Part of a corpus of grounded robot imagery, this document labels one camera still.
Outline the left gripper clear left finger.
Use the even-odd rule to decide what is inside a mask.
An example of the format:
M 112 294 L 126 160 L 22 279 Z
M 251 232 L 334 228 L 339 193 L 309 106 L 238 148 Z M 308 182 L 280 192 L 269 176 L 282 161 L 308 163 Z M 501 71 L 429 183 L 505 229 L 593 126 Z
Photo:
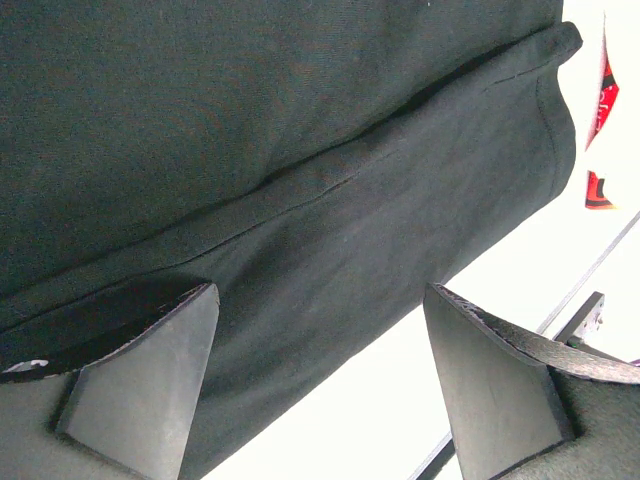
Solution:
M 211 283 L 143 282 L 4 330 L 2 477 L 177 478 L 218 315 Z

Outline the black t shirt daisy logo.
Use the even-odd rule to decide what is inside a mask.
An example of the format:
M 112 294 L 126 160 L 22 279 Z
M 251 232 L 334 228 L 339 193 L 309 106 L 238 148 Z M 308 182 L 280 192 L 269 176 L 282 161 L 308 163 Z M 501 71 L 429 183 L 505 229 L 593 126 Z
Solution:
M 575 162 L 560 1 L 5 1 L 1 334 L 215 285 L 200 479 L 523 221 Z

